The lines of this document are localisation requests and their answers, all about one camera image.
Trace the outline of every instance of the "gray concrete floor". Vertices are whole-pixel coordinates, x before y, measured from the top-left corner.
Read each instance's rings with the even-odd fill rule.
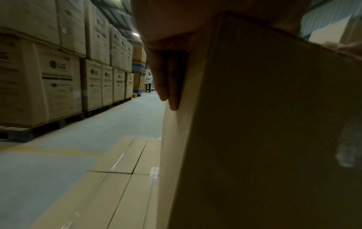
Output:
[[[26,144],[0,142],[0,228],[28,229],[124,135],[161,136],[156,94],[53,131]]]

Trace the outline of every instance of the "corrugated wall panel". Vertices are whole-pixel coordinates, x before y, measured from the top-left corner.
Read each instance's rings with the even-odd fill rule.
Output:
[[[350,15],[362,13],[362,0],[333,0],[304,15],[301,35],[310,35],[314,30],[339,21]]]

